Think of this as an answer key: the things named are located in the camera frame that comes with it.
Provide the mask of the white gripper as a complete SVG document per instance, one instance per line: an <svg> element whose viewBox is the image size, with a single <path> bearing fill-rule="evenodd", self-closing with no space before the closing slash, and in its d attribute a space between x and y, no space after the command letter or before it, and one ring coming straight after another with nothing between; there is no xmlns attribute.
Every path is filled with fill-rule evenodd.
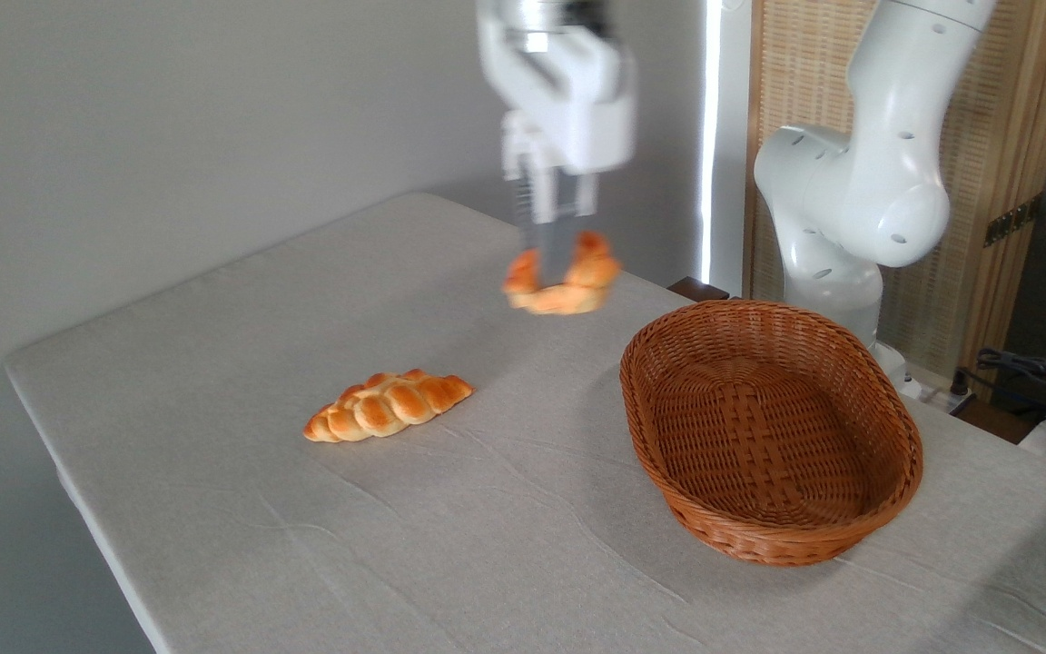
<svg viewBox="0 0 1046 654"><path fill-rule="evenodd" d="M634 156L634 57L605 1L479 1L476 16L483 74L518 109L501 125L515 223L541 265L560 266L597 212L596 173Z"/></svg>

